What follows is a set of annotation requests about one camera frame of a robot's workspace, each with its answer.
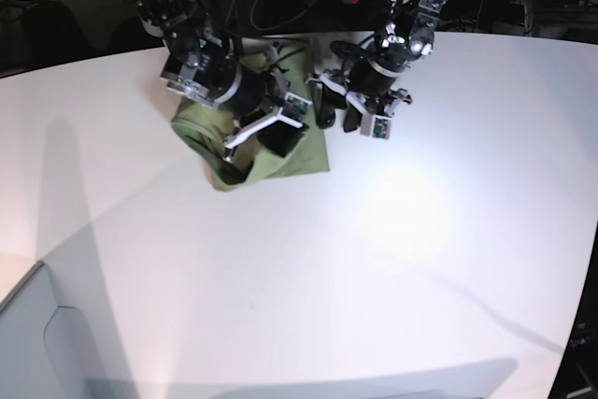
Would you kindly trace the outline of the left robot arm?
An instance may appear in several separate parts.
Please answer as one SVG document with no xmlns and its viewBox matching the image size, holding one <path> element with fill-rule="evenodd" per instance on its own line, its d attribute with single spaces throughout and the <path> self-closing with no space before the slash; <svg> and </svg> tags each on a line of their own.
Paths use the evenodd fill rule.
<svg viewBox="0 0 598 399">
<path fill-rule="evenodd" d="M 336 111 L 345 113 L 343 129 L 377 139 L 391 134 L 397 108 L 413 99 L 396 87 L 401 74 L 434 49 L 434 32 L 448 0 L 389 0 L 385 18 L 358 43 L 333 40 L 329 50 L 337 68 L 315 71 L 308 83 L 319 94 L 314 106 L 322 130 L 335 124 Z"/>
</svg>

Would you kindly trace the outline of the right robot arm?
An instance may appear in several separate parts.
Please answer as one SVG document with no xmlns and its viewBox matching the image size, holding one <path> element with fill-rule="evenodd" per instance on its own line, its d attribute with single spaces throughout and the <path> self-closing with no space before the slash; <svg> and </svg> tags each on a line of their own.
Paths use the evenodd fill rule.
<svg viewBox="0 0 598 399">
<path fill-rule="evenodd" d="M 144 29 L 169 51 L 161 74 L 167 88 L 231 115 L 225 160 L 252 137 L 284 154 L 306 132 L 311 103 L 291 90 L 282 41 L 264 39 L 263 64 L 251 68 L 242 60 L 246 36 L 228 26 L 217 0 L 135 1 Z"/>
</svg>

